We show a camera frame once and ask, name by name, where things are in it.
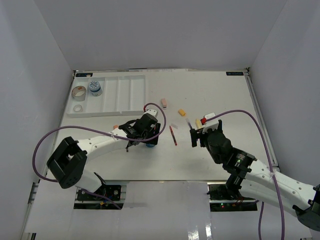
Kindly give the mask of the purple gel pen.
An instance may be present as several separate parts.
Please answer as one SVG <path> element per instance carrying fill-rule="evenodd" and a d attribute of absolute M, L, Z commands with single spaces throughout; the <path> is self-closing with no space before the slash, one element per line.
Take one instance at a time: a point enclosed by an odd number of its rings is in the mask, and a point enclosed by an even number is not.
<path fill-rule="evenodd" d="M 189 120 L 188 118 L 186 118 L 185 120 L 186 120 L 186 122 L 187 122 L 188 127 L 189 127 L 190 129 L 193 129 L 190 120 Z"/>

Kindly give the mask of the blue slime jar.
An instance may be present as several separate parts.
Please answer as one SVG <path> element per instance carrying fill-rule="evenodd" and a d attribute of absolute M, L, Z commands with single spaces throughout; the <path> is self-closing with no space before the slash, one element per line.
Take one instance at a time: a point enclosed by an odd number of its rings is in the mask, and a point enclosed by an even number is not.
<path fill-rule="evenodd" d="M 98 97 L 103 93 L 99 81 L 96 80 L 92 80 L 88 83 L 88 89 L 94 97 Z"/>
<path fill-rule="evenodd" d="M 155 144 L 151 144 L 151 143 L 146 143 L 145 145 L 146 145 L 146 147 L 148 147 L 148 148 L 153 148 L 153 147 L 156 146 Z"/>

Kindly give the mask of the red gel pen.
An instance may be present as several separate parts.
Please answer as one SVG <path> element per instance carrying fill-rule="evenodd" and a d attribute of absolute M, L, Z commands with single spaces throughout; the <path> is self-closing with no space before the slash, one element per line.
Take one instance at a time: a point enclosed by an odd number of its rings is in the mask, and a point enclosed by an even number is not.
<path fill-rule="evenodd" d="M 173 142 L 174 142 L 174 145 L 177 146 L 178 143 L 177 143 L 177 140 L 176 140 L 176 137 L 175 137 L 175 134 L 174 134 L 174 131 L 173 131 L 173 127 L 170 125 L 169 126 L 169 130 L 170 130 L 170 134 L 172 136 L 172 139 L 173 139 Z"/>

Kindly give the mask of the small clear tape roll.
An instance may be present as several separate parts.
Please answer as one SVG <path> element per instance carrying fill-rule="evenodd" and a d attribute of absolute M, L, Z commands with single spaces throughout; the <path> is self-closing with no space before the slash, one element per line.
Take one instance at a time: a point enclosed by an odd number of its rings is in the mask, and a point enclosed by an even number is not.
<path fill-rule="evenodd" d="M 74 111 L 75 113 L 81 113 L 81 112 L 83 111 L 83 106 L 80 105 L 80 104 L 77 104 L 77 105 L 75 105 L 75 106 L 73 107 L 73 111 Z"/>

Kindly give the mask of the large clear tape roll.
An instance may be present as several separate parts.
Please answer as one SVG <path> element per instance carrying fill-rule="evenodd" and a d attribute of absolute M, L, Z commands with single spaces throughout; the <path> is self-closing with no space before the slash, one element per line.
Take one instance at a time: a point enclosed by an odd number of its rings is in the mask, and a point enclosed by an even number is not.
<path fill-rule="evenodd" d="M 71 91 L 72 98 L 77 102 L 83 102 L 86 99 L 87 89 L 82 86 L 76 86 Z"/>

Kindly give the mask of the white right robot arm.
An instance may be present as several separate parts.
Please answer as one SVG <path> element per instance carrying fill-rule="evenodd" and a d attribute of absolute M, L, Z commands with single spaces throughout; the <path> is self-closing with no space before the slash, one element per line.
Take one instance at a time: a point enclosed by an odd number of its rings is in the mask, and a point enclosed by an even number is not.
<path fill-rule="evenodd" d="M 230 174 L 225 184 L 229 198 L 252 198 L 283 207 L 304 226 L 320 230 L 319 186 L 271 170 L 255 156 L 233 147 L 223 133 L 221 120 L 200 129 L 192 128 L 189 132 L 191 145 L 206 148 L 213 161 Z"/>

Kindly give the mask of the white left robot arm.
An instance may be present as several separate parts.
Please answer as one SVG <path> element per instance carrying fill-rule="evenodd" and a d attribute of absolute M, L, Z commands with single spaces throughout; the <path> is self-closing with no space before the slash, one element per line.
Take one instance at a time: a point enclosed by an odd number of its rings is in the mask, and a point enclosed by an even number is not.
<path fill-rule="evenodd" d="M 50 156 L 46 165 L 62 189 L 75 186 L 88 191 L 99 200 L 105 196 L 105 182 L 96 172 L 85 169 L 87 162 L 110 152 L 128 149 L 140 143 L 158 144 L 157 134 L 161 124 L 158 112 L 147 110 L 139 119 L 131 120 L 115 128 L 108 135 L 74 140 L 66 137 Z"/>

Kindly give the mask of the yellow highlighter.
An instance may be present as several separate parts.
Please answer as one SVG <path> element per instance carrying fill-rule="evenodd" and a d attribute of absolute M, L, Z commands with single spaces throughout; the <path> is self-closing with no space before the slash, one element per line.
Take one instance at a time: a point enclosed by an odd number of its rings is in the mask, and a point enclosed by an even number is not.
<path fill-rule="evenodd" d="M 202 128 L 202 123 L 201 123 L 201 121 L 199 119 L 195 120 L 195 125 L 196 125 L 197 129 L 201 129 Z"/>

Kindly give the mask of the clear pen cap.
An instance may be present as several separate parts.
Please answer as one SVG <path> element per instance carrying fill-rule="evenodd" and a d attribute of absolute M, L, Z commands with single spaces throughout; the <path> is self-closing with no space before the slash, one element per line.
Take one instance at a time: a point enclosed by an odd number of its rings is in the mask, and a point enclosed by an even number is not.
<path fill-rule="evenodd" d="M 175 124 L 175 123 L 171 123 L 170 126 L 171 126 L 172 128 L 175 128 L 175 129 L 178 129 L 178 128 L 179 128 L 178 125 Z"/>

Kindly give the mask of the yellow cap near tape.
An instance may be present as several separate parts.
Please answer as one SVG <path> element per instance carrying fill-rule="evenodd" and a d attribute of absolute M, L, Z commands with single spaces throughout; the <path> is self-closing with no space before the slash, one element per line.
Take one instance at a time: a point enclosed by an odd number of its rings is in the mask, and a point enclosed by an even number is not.
<path fill-rule="evenodd" d="M 186 112 L 185 112 L 182 108 L 180 108 L 180 109 L 178 110 L 178 113 L 179 113 L 182 117 L 186 116 Z"/>

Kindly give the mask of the white compartment tray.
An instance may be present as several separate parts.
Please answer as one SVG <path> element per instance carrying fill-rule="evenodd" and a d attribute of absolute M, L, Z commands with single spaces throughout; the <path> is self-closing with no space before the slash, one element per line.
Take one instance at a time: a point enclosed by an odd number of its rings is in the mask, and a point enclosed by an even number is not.
<path fill-rule="evenodd" d="M 99 81 L 102 94 L 93 96 L 89 91 L 90 81 Z M 72 89 L 76 86 L 86 88 L 84 101 L 75 101 Z M 145 75 L 114 75 L 99 73 L 76 73 L 70 96 L 68 98 L 66 114 L 71 118 L 102 117 L 102 116 L 138 116 L 144 111 L 147 103 L 147 80 Z M 82 112 L 74 112 L 75 105 L 82 105 Z"/>

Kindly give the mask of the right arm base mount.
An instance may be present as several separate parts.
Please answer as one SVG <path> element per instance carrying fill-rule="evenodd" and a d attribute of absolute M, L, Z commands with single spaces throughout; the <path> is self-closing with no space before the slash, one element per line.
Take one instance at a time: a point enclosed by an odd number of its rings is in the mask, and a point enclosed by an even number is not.
<path fill-rule="evenodd" d="M 253 198 L 241 195 L 239 192 L 241 188 L 238 183 L 239 180 L 240 178 L 231 175 L 225 183 L 211 183 L 208 185 L 208 192 L 206 194 L 209 195 L 209 199 L 212 201 L 233 201 L 232 205 L 234 207 L 242 204 L 244 200 L 253 201 Z"/>

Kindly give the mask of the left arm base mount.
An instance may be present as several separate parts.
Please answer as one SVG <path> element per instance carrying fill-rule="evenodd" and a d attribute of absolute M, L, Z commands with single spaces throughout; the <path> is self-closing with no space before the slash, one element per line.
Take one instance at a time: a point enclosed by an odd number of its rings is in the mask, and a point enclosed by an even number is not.
<path fill-rule="evenodd" d="M 106 200 L 105 197 L 112 201 L 119 201 L 121 199 L 122 186 L 119 184 L 103 185 L 95 192 L 84 190 L 80 188 L 76 194 L 77 201 L 101 201 Z"/>

